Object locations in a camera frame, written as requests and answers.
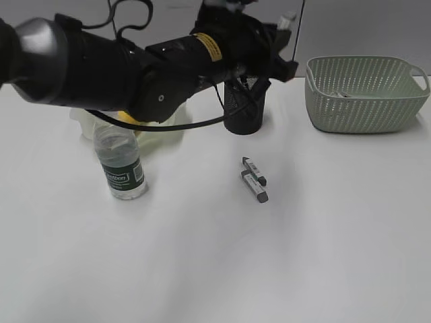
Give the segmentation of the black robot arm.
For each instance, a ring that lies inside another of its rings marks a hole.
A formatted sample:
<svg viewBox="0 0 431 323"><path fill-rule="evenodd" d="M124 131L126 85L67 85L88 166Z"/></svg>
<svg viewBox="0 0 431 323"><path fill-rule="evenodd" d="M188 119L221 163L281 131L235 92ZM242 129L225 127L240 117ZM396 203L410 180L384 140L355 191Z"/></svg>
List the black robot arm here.
<svg viewBox="0 0 431 323"><path fill-rule="evenodd" d="M280 55L290 18L263 23L246 1L203 1L186 36L145 48L118 30L110 40L92 25L57 14L18 26L1 23L1 83L35 104L123 111L139 122L164 122L195 94L219 83L257 78L287 82L298 68Z"/></svg>

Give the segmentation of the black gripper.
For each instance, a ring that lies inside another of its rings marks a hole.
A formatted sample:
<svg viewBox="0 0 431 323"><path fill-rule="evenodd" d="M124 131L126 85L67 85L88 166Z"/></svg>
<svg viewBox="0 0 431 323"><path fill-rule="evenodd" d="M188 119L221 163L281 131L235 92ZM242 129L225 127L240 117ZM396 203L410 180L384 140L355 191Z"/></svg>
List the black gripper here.
<svg viewBox="0 0 431 323"><path fill-rule="evenodd" d="M194 34L212 37L222 59L235 66L244 65L246 74L287 82L295 77L298 62L284 60L280 52L292 35L278 30L277 22L264 23L244 13L252 1L203 1L198 11Z"/></svg>

